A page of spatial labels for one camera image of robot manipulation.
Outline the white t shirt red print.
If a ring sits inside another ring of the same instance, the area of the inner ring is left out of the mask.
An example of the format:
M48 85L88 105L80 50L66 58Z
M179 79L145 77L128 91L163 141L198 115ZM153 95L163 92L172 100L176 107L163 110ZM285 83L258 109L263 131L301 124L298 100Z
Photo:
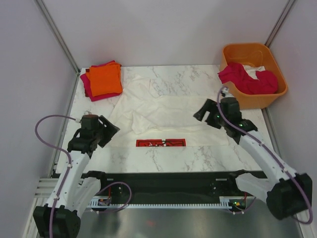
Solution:
M120 131L110 147L135 147L137 140L185 139L186 145L226 146L225 132L196 120L206 101L201 96L160 95L150 79L136 76L124 88L109 120Z

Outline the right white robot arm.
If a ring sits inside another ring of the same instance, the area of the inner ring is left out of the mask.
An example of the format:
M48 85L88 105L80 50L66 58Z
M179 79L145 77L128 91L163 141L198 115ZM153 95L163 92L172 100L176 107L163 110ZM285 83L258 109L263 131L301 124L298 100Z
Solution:
M312 190L313 182L307 173L299 174L287 165L265 144L258 128L248 119L242 118L239 103L234 97L225 97L215 102L207 99L194 114L194 118L214 128L224 128L227 135L242 147L260 166L266 178L257 178L251 173L240 171L227 182L228 192L238 195L242 191L263 201L271 214L278 220L308 211L313 221Z

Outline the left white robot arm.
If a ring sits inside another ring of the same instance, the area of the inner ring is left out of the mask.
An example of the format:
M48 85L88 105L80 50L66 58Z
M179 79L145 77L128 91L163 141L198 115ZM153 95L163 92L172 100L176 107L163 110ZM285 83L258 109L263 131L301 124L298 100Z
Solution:
M92 198L107 193L109 184L104 173L93 171L91 177L82 178L93 152L108 144L119 128L104 116L84 115L79 120L67 149L63 171L43 206L35 207L33 218L42 238L75 238L81 217Z

